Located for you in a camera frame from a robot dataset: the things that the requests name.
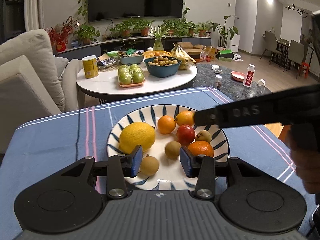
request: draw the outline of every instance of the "hand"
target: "hand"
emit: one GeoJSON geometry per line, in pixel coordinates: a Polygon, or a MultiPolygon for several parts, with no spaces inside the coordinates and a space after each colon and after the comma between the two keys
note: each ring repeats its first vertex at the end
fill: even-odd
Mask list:
{"type": "Polygon", "coordinates": [[[291,159],[297,166],[296,174],[302,179],[305,190],[311,194],[320,193],[320,154],[297,148],[290,131],[286,145],[291,149],[291,159]]]}

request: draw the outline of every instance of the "gray ribbed panel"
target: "gray ribbed panel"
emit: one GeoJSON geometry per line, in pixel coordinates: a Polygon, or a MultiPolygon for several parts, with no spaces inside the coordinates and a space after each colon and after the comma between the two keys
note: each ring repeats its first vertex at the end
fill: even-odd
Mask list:
{"type": "Polygon", "coordinates": [[[136,190],[124,200],[108,203],[89,225],[62,235],[24,231],[23,240],[303,240],[294,230],[277,236],[262,236],[230,225],[208,201],[192,198],[188,191],[136,190]]]}

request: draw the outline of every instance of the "red fruit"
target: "red fruit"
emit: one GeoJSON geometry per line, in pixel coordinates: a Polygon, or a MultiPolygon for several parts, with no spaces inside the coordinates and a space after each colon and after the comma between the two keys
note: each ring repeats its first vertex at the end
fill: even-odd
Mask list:
{"type": "Polygon", "coordinates": [[[181,145],[188,145],[193,142],[196,137],[195,130],[190,125],[183,124],[177,130],[178,142],[181,145]]]}

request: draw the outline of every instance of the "tangerine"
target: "tangerine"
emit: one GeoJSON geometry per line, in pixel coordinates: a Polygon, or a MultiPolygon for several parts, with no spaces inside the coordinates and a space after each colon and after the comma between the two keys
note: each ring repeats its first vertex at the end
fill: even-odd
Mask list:
{"type": "Polygon", "coordinates": [[[157,126],[161,134],[169,134],[176,128],[176,121],[173,117],[164,115],[158,120],[157,126]]]}
{"type": "Polygon", "coordinates": [[[214,156],[212,146],[206,141],[193,142],[188,146],[188,149],[195,156],[198,156],[199,154],[204,154],[210,157],[214,156]]]}
{"type": "Polygon", "coordinates": [[[176,122],[178,126],[182,126],[183,124],[194,125],[193,121],[193,112],[191,111],[182,111],[176,116],[176,122]]]}

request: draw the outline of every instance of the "blue basket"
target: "blue basket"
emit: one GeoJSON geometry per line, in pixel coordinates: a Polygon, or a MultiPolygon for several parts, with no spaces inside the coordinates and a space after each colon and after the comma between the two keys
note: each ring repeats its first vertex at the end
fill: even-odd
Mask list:
{"type": "Polygon", "coordinates": [[[181,64],[181,60],[176,59],[174,57],[167,57],[169,60],[177,60],[178,63],[177,64],[173,64],[171,66],[156,66],[156,65],[149,65],[148,62],[152,61],[155,59],[156,57],[152,57],[152,58],[147,58],[144,60],[144,63],[147,66],[148,71],[150,72],[151,75],[159,77],[159,78],[164,78],[164,77],[168,77],[168,76],[172,76],[174,75],[178,69],[179,66],[181,64]]]}
{"type": "Polygon", "coordinates": [[[119,57],[122,65],[132,65],[132,64],[140,64],[143,61],[144,55],[134,56],[134,57],[119,57]]]}

